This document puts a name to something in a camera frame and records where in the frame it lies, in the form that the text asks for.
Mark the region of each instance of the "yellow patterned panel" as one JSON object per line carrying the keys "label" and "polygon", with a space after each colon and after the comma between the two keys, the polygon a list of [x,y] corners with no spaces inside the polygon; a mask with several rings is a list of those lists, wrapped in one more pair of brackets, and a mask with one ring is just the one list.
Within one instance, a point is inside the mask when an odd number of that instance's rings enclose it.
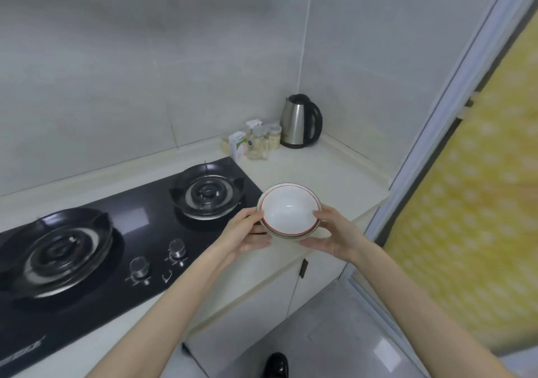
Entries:
{"label": "yellow patterned panel", "polygon": [[538,340],[538,16],[475,99],[385,249],[489,348]]}

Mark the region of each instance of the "control knob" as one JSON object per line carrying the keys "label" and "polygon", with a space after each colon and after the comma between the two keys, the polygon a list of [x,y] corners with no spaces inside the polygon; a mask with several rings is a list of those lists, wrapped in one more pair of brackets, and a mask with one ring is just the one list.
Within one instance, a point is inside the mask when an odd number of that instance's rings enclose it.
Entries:
{"label": "control knob", "polygon": [[136,279],[143,279],[147,276],[147,273],[150,271],[150,264],[147,263],[147,260],[143,256],[138,256],[131,260],[129,265],[129,270],[131,275]]}
{"label": "control knob", "polygon": [[170,242],[168,250],[170,251],[170,257],[174,260],[182,259],[187,254],[187,249],[181,239],[174,239]]}

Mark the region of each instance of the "gray floor tile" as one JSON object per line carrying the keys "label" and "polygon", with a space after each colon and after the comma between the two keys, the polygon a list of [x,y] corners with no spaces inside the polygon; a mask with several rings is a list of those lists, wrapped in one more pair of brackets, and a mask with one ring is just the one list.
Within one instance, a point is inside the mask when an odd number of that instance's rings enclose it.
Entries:
{"label": "gray floor tile", "polygon": [[207,378],[196,361],[183,353],[181,345],[178,345],[172,353],[170,360],[160,378]]}
{"label": "gray floor tile", "polygon": [[423,378],[353,296],[335,281],[215,378],[256,378],[273,352],[291,378]]}

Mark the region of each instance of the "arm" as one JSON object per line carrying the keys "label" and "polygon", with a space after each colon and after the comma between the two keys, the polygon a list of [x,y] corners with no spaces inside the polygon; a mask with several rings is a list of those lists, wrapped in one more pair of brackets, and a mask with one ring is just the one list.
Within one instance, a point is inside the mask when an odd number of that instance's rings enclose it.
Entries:
{"label": "arm", "polygon": [[270,235],[256,208],[242,210],[222,235],[183,273],[134,327],[90,371],[87,378],[157,378],[187,324],[221,271],[245,251],[264,248]]}
{"label": "arm", "polygon": [[301,244],[353,263],[389,309],[433,378],[513,378],[486,348],[448,317],[378,245],[370,242],[338,211],[314,211],[328,238]]}

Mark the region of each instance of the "hand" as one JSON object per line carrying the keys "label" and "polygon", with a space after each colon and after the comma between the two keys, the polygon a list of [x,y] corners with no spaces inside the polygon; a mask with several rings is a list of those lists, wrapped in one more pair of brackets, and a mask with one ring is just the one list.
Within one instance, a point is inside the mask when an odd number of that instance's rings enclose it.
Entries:
{"label": "hand", "polygon": [[223,267],[231,264],[243,252],[266,248],[271,244],[272,235],[262,225],[255,225],[263,216],[263,211],[253,207],[242,209],[230,219],[213,244],[224,252]]}
{"label": "hand", "polygon": [[334,208],[321,204],[322,211],[313,211],[314,217],[321,219],[319,226],[331,232],[328,238],[309,236],[299,244],[311,249],[327,252],[346,262],[355,263],[360,244],[368,239],[352,222]]}

